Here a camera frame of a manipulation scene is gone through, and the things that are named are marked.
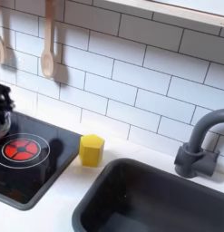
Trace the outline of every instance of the toy kitchen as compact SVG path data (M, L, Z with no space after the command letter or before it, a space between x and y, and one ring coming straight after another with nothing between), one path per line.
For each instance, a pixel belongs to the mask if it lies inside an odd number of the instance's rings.
M224 232L224 0L0 0L0 232Z

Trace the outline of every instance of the yellow block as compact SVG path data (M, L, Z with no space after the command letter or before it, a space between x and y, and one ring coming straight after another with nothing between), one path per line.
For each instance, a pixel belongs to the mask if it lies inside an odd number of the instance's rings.
M102 160L104 140L97 135L81 137L79 157L84 166L97 167Z

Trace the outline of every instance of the tile backsplash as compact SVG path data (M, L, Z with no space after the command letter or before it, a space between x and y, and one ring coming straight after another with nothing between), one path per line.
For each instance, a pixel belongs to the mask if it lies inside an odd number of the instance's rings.
M175 156L203 115L224 108L223 28L103 0L56 2L58 69L47 80L44 0L0 1L0 82L11 86L17 111ZM203 148L224 160L224 124Z

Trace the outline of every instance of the sink basin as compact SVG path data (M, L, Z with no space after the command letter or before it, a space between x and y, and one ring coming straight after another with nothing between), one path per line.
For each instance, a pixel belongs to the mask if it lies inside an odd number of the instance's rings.
M132 159L117 159L73 212L73 229L224 232L224 194Z

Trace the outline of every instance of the gray faucet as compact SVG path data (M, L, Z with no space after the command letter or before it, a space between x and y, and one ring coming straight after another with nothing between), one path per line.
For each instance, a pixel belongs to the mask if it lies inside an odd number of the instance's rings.
M219 152L208 154L201 148L201 145L209 129L223 122L224 110L213 111L198 121L190 136L190 141L179 148L174 161L175 170L180 176L191 179L198 173L213 175Z

